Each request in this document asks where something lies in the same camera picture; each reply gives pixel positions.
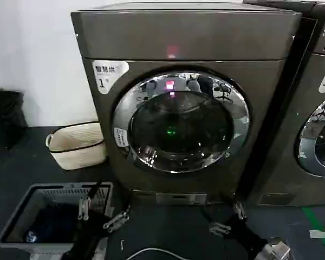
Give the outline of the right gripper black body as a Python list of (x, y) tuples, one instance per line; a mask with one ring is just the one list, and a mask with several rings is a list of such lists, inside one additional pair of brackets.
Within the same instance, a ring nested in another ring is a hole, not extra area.
[(246, 219), (239, 219), (236, 214), (225, 222), (225, 226), (229, 226), (230, 231), (224, 238), (236, 240), (248, 255), (258, 255), (268, 243), (247, 226)]

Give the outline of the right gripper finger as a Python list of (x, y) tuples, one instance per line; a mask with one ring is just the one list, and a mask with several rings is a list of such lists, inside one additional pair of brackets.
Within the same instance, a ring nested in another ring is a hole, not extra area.
[(240, 220), (247, 219), (246, 212), (239, 196), (237, 196), (235, 193), (232, 193), (230, 195), (220, 193), (220, 198), (227, 206), (231, 207), (234, 210)]
[(219, 222), (215, 222), (213, 218), (206, 212), (205, 207), (201, 208), (201, 213), (203, 217), (208, 221), (209, 223), (209, 231), (216, 235), (216, 236), (224, 236), (228, 235), (231, 231), (231, 227), (221, 224)]

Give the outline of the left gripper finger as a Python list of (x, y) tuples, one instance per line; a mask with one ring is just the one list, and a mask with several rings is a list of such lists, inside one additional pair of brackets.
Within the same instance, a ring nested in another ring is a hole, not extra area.
[(79, 200), (79, 212), (78, 212), (78, 220), (88, 220), (89, 219), (89, 208), (91, 205), (92, 199), (98, 192), (98, 189), (101, 186), (102, 181), (98, 181), (95, 185), (93, 185), (88, 193), (81, 197)]
[(124, 224), (129, 221), (129, 212), (131, 209), (131, 205), (129, 204), (125, 210), (121, 211), (115, 217), (113, 217), (110, 221), (106, 222), (103, 225), (104, 230), (118, 230)]

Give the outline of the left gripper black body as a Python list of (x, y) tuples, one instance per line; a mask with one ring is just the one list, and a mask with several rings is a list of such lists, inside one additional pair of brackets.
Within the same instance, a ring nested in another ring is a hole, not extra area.
[(62, 255), (62, 259), (92, 259), (99, 241), (109, 234), (103, 225), (110, 220), (111, 217), (103, 213), (91, 211), (88, 220), (77, 232), (73, 246)]

